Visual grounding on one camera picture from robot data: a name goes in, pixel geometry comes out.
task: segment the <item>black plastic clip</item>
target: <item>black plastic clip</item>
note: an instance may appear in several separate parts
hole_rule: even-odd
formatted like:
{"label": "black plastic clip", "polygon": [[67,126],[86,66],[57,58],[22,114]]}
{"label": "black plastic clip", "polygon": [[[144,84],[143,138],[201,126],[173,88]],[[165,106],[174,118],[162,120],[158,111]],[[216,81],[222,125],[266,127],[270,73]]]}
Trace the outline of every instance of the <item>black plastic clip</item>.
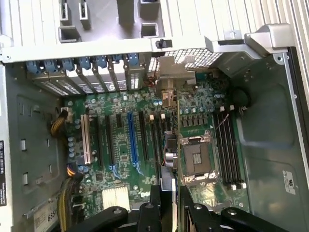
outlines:
{"label": "black plastic clip", "polygon": [[157,48],[168,48],[168,47],[173,47],[173,43],[172,40],[164,40],[164,39],[160,39],[157,42],[155,42],[155,46]]}

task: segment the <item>label sticker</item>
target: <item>label sticker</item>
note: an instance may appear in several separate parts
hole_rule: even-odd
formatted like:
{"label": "label sticker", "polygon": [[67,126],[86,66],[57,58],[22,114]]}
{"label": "label sticker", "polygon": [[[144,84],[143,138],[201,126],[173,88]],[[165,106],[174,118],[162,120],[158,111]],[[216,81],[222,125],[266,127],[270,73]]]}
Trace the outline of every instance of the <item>label sticker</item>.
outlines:
{"label": "label sticker", "polygon": [[6,206],[4,141],[0,140],[0,207]]}
{"label": "label sticker", "polygon": [[282,171],[282,173],[283,173],[285,191],[290,194],[296,195],[292,173],[288,171]]}
{"label": "label sticker", "polygon": [[34,232],[46,232],[58,220],[57,199],[34,213]]}

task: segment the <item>barcode label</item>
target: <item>barcode label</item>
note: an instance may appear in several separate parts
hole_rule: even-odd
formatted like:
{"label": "barcode label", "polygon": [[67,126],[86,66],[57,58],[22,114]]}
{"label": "barcode label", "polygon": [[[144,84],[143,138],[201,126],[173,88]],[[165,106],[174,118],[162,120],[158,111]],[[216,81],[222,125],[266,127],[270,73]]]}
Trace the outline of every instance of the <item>barcode label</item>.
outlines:
{"label": "barcode label", "polygon": [[34,213],[34,232],[46,232],[58,220],[57,199]]}

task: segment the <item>metal bracket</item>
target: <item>metal bracket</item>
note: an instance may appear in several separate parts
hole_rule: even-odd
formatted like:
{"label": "metal bracket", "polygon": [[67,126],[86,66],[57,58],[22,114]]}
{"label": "metal bracket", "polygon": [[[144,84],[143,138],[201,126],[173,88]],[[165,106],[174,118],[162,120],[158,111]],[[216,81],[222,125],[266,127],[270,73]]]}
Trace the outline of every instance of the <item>metal bracket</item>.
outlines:
{"label": "metal bracket", "polygon": [[245,43],[261,56],[287,52],[295,46],[290,24],[266,24],[255,33],[245,34]]}

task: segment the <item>capacitor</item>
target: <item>capacitor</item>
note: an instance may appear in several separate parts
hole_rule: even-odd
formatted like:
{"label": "capacitor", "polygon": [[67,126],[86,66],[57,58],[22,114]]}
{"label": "capacitor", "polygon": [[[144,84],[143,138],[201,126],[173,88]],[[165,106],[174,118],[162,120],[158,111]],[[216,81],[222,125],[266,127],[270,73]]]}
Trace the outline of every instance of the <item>capacitor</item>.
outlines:
{"label": "capacitor", "polygon": [[89,172],[89,168],[88,167],[84,167],[84,173],[87,173],[87,172]]}

